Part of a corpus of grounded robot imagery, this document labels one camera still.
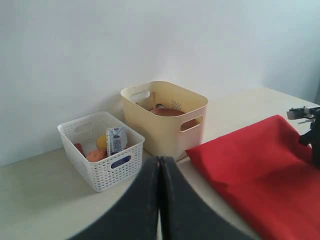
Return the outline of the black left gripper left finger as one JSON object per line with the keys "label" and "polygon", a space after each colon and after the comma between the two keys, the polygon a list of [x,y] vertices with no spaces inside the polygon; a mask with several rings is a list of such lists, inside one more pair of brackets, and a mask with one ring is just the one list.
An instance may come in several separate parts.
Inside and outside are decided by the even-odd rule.
{"label": "black left gripper left finger", "polygon": [[119,200],[72,240],[155,240],[160,163],[148,158]]}

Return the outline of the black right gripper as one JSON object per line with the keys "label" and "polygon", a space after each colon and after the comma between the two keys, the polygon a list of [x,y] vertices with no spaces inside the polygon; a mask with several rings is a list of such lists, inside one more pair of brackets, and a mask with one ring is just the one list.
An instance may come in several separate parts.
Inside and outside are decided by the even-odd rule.
{"label": "black right gripper", "polygon": [[320,134],[316,130],[310,130],[299,137],[299,143],[304,146],[311,146],[312,164],[320,167]]}

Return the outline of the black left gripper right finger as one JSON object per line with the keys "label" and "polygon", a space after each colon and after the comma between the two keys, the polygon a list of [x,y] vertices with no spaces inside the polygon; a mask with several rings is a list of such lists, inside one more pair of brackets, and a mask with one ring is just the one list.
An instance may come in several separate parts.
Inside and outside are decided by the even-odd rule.
{"label": "black left gripper right finger", "polygon": [[251,240],[212,210],[171,157],[159,158],[159,212],[164,240]]}

